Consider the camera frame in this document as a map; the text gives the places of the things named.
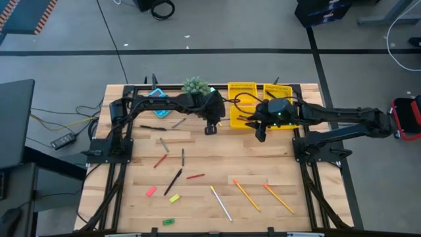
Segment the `power adapter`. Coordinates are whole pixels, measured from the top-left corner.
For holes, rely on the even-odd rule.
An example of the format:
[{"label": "power adapter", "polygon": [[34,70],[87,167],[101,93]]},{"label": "power adapter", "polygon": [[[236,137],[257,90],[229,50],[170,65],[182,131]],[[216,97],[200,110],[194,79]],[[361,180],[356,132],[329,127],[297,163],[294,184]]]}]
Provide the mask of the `power adapter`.
[{"label": "power adapter", "polygon": [[76,136],[73,133],[69,133],[64,135],[63,137],[52,141],[51,145],[53,146],[54,150],[58,150],[66,145],[72,144],[76,141]]}]

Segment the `yellow cable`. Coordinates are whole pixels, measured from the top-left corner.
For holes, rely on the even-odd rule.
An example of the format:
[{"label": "yellow cable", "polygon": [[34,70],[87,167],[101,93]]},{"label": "yellow cable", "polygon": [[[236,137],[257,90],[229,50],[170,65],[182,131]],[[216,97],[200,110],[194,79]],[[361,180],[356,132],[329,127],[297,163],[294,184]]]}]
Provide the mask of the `yellow cable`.
[{"label": "yellow cable", "polygon": [[81,121],[78,121],[78,122],[72,122],[71,124],[64,125],[64,126],[62,126],[60,128],[49,128],[48,126],[46,126],[44,124],[44,121],[42,119],[38,118],[37,116],[35,116],[33,114],[31,114],[31,117],[33,119],[37,120],[44,128],[46,128],[46,129],[48,129],[50,131],[62,130],[63,128],[66,128],[66,127],[69,127],[69,126],[73,126],[73,125],[77,125],[77,124],[80,124],[80,123],[83,123],[83,122],[90,121],[90,120],[93,120],[93,119],[98,118],[98,117],[90,117],[90,118],[87,118],[87,119],[85,118],[84,120],[81,120]]}]

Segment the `red object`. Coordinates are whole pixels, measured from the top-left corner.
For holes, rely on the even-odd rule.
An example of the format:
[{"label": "red object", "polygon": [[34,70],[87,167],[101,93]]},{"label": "red object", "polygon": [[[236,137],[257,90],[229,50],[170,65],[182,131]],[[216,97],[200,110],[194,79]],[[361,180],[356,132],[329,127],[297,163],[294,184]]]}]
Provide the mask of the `red object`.
[{"label": "red object", "polygon": [[155,164],[154,166],[153,166],[153,168],[155,169],[158,165],[159,165],[159,163],[161,163],[164,159],[165,159],[165,157],[166,157],[166,155],[167,154],[165,154],[158,162],[157,162],[157,164]]},{"label": "red object", "polygon": [[153,192],[155,192],[155,190],[157,189],[157,187],[152,186],[146,193],[146,196],[150,197],[152,196]]},{"label": "red object", "polygon": [[187,177],[186,179],[190,179],[190,178],[197,178],[197,177],[201,177],[201,176],[204,176],[205,174],[196,174],[196,175],[193,175],[193,176],[190,176],[190,177]]},{"label": "red object", "polygon": [[420,110],[418,109],[418,105],[416,104],[415,100],[410,104],[410,107],[412,108],[412,111],[414,112],[416,122],[418,123],[418,125],[421,126],[421,113],[420,113]]},{"label": "red object", "polygon": [[421,134],[417,134],[415,136],[407,136],[402,131],[401,122],[399,122],[399,117],[397,116],[396,109],[394,109],[395,108],[395,101],[392,102],[392,108],[393,108],[393,116],[395,117],[397,129],[399,130],[399,133],[401,135],[401,138],[404,139],[405,141],[415,141],[415,140],[421,138]]}]

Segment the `white pencil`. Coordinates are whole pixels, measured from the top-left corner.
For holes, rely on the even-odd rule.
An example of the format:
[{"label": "white pencil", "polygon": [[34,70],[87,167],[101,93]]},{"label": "white pencil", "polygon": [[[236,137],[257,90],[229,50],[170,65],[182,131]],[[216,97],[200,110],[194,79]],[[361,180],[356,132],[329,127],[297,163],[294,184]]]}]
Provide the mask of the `white pencil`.
[{"label": "white pencil", "polygon": [[224,207],[224,204],[222,204],[221,199],[219,199],[218,194],[216,194],[215,189],[213,188],[213,186],[211,186],[210,188],[211,188],[211,190],[213,191],[213,194],[215,194],[215,197],[218,199],[219,204],[221,204],[221,207],[222,207],[222,208],[223,208],[223,210],[225,211],[226,216],[228,217],[228,219],[229,219],[230,221],[232,221],[232,219],[231,219],[231,217],[230,217],[230,214],[228,214],[227,210],[226,210],[226,209],[225,209],[225,207]]}]

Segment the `wooden table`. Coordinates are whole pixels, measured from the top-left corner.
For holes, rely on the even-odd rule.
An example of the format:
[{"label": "wooden table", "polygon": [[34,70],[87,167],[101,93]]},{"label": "wooden table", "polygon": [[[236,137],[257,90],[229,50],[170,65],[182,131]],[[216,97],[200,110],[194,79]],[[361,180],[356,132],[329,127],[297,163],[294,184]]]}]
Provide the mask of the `wooden table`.
[{"label": "wooden table", "polygon": [[[109,103],[122,97],[124,85],[108,85],[97,129],[97,138],[104,138],[111,129]],[[317,84],[301,84],[303,99],[322,104]],[[170,96],[180,91],[166,90]],[[224,97],[226,90],[220,90]],[[226,104],[227,117],[231,104]],[[177,131],[142,129],[148,126],[172,125],[187,117]],[[118,222],[119,232],[266,232],[269,226],[275,231],[310,230],[309,215],[299,164],[295,161],[291,139],[292,130],[269,131],[266,142],[260,143],[251,129],[232,129],[229,121],[222,121],[218,134],[204,135],[206,122],[195,115],[172,111],[166,118],[158,119],[152,111],[141,113],[134,121],[132,138],[134,150],[128,165],[122,207]],[[311,130],[327,130],[327,124],[311,126]],[[156,168],[153,165],[165,154],[159,138],[165,140],[170,152]],[[186,153],[183,173],[167,196],[164,191],[182,167],[182,148]],[[109,165],[101,165],[86,180],[79,213],[89,219],[103,200]],[[339,169],[329,163],[318,163],[324,195],[337,214],[349,225],[352,218],[345,188]],[[205,176],[187,180],[186,177],[205,173]],[[233,183],[237,179],[245,191],[261,208],[258,212]],[[272,189],[294,210],[290,213],[263,184]],[[211,192],[215,187],[233,221],[230,222]],[[151,186],[157,191],[147,197]],[[169,198],[179,194],[181,198],[170,203]],[[321,226],[316,200],[314,208]],[[110,205],[107,226],[111,226]],[[175,223],[163,226],[165,219]],[[75,228],[84,223],[77,219]]]}]

